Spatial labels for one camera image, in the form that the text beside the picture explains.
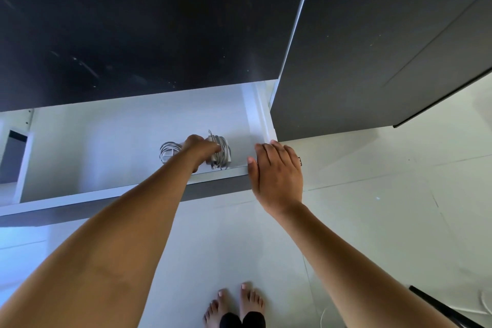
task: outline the bare foot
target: bare foot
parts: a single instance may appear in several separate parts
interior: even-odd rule
[[[205,328],[219,328],[220,319],[229,312],[224,300],[224,289],[218,291],[216,300],[210,303],[205,315],[203,316],[203,324]]]
[[[250,311],[265,314],[265,303],[255,290],[250,290],[246,284],[241,284],[241,296],[239,300],[239,312],[241,321]]]

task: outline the dark gray cabinet door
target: dark gray cabinet door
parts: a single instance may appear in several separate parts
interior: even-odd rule
[[[280,140],[397,125],[492,66],[492,0],[305,0]]]
[[[277,79],[299,1],[0,0],[0,111]]]

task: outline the forearm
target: forearm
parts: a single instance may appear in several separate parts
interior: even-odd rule
[[[192,171],[178,154],[87,220],[2,308],[0,327],[137,326]]]
[[[338,237],[304,205],[275,215],[329,292],[347,326],[455,327]]]

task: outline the pants leg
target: pants leg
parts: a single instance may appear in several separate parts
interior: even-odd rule
[[[228,312],[220,319],[220,328],[241,328],[241,319],[236,314]]]
[[[265,328],[265,326],[265,317],[261,312],[250,311],[243,319],[243,327],[245,328]]]

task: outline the floor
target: floor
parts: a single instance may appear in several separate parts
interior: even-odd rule
[[[492,327],[492,76],[398,129],[289,142],[304,202],[397,280]],[[83,221],[0,229],[0,303]],[[140,327],[201,325],[219,288],[251,281],[269,327],[343,327],[292,240],[251,192],[183,202]]]

